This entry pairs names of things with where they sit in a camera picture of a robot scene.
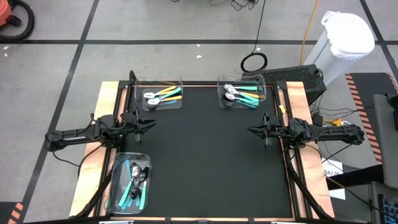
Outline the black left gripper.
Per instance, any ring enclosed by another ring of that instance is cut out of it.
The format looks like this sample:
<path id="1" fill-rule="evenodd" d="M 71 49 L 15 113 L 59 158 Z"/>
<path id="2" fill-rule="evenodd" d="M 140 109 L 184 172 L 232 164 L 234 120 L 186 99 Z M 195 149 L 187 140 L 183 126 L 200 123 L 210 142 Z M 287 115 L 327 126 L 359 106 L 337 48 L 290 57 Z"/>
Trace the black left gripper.
<path id="1" fill-rule="evenodd" d="M 155 119 L 142 119 L 141 124 L 143 126 L 147 126 L 147 127 L 140 128 L 139 112 L 138 111 L 133 111 L 133 112 L 125 111 L 124 112 L 124 121 L 126 124 L 126 130 L 124 132 L 124 135 L 127 136 L 129 134 L 133 134 L 135 142 L 138 142 L 138 143 L 142 142 L 141 134 L 146 133 L 148 130 L 150 130 L 152 128 L 152 126 L 156 125 Z"/>

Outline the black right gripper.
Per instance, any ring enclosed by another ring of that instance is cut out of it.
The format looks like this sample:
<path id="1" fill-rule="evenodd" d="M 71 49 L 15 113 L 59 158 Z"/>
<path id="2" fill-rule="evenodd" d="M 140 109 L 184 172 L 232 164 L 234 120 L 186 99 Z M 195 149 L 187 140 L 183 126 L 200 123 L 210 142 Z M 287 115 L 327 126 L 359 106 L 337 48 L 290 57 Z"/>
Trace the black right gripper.
<path id="1" fill-rule="evenodd" d="M 271 145 L 270 138 L 280 138 L 283 134 L 286 133 L 285 125 L 282 124 L 282 120 L 279 116 L 271 116 L 268 112 L 264 113 L 264 124 L 265 124 L 265 147 Z M 250 126 L 248 127 L 249 131 L 253 131 L 253 133 L 259 137 L 264 137 L 264 125 L 260 126 Z"/>

